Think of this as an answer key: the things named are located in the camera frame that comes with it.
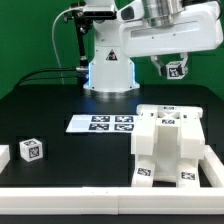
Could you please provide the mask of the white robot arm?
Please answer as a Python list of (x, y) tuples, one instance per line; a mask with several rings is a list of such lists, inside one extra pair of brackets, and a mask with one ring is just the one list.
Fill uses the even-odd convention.
[(190, 52), (213, 50), (223, 42), (218, 0), (86, 0), (93, 20), (94, 58), (84, 89), (108, 97), (136, 91), (134, 57), (150, 57), (161, 76), (178, 80)]

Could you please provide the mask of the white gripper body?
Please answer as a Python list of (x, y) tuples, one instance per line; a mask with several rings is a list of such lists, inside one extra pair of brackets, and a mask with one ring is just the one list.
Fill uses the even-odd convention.
[(120, 44), (127, 57), (207, 51), (223, 42), (218, 1), (189, 5), (183, 0), (141, 1), (141, 19), (119, 21)]

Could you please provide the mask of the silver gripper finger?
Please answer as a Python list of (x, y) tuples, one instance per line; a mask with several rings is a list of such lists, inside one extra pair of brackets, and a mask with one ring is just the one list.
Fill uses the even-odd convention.
[(180, 57), (182, 59), (182, 61), (181, 61), (181, 75), (186, 75), (188, 73), (188, 67), (187, 67), (188, 53), (181, 53)]
[(161, 61), (161, 59), (158, 56), (152, 56), (151, 61), (155, 65), (155, 67), (157, 68), (159, 74), (164, 75), (165, 74), (165, 65)]

